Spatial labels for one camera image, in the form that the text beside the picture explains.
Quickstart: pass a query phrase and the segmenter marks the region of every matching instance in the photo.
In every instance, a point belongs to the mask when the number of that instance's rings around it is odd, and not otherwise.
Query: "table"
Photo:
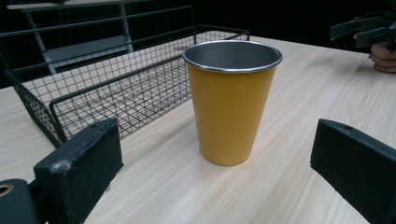
[[[85,223],[367,223],[310,167],[310,153],[319,119],[396,147],[396,76],[376,72],[367,54],[250,40],[284,59],[247,161],[202,157],[188,101],[121,140],[125,165]],[[0,180],[30,182],[54,147],[12,88],[0,104]]]

